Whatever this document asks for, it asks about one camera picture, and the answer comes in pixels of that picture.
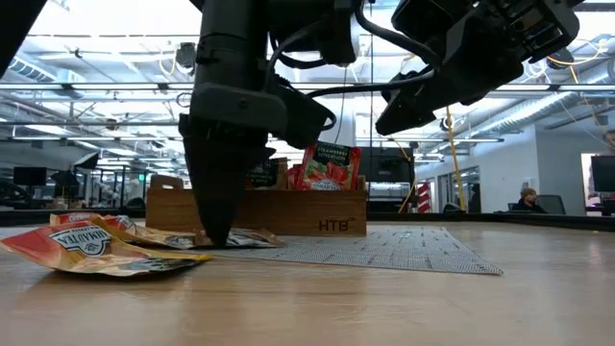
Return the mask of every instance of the computer monitor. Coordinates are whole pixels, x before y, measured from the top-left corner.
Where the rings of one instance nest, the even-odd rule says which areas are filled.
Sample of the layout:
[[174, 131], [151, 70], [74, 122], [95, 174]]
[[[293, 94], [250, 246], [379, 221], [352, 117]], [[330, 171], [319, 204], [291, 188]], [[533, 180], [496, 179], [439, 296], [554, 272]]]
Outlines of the computer monitor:
[[593, 156], [592, 176], [596, 192], [615, 192], [615, 156]]
[[409, 183], [410, 164], [399, 148], [362, 147], [358, 174], [371, 183]]
[[24, 186], [47, 185], [47, 168], [15, 167], [12, 169], [12, 183]]

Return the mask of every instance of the grid mat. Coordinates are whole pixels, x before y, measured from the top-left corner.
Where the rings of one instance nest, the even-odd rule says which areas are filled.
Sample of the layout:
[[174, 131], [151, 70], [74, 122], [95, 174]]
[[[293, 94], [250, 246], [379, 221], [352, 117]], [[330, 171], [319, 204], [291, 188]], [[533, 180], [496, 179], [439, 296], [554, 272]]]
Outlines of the grid mat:
[[440, 227], [395, 227], [366, 237], [280, 236], [281, 248], [228, 249], [209, 254], [255, 260], [283, 260], [372, 268], [502, 275]]

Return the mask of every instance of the crumpled bag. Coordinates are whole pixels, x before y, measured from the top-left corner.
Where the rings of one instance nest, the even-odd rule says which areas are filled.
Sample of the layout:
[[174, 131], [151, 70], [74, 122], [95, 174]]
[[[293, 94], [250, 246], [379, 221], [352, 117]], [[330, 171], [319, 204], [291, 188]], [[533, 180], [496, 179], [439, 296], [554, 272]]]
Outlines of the crumpled bag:
[[2, 239], [0, 247], [49, 268], [118, 277], [191, 267], [211, 258], [130, 245], [110, 232], [100, 216], [40, 227]]
[[[62, 215], [52, 214], [49, 223], [61, 225], [75, 220], [101, 217], [93, 212], [71, 212]], [[109, 224], [109, 231], [118, 238], [135, 244], [163, 245], [174, 249], [188, 250], [201, 246], [211, 246], [211, 241], [202, 232], [168, 232], [138, 226], [126, 215], [107, 215], [103, 218]], [[227, 240], [229, 247], [279, 247], [283, 242], [266, 230], [232, 228]]]

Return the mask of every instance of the wooden crate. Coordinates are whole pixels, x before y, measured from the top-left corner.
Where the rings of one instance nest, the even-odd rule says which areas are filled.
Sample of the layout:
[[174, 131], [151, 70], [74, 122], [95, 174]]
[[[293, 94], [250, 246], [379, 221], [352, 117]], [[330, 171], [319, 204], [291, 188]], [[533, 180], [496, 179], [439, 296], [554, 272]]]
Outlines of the wooden crate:
[[[357, 186], [355, 191], [337, 192], [248, 190], [234, 226], [264, 228], [275, 235], [365, 236], [364, 177], [359, 177]], [[181, 180], [164, 176], [152, 177], [145, 224], [177, 232], [203, 228], [192, 190], [184, 189]]]

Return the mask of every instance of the table surface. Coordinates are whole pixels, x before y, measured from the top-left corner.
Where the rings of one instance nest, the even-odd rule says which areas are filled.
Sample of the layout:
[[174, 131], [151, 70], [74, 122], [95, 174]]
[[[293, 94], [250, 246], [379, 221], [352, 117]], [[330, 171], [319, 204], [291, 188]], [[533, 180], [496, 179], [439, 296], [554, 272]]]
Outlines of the table surface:
[[615, 234], [429, 225], [504, 275], [214, 259], [177, 276], [114, 280], [0, 250], [0, 345], [615, 344]]

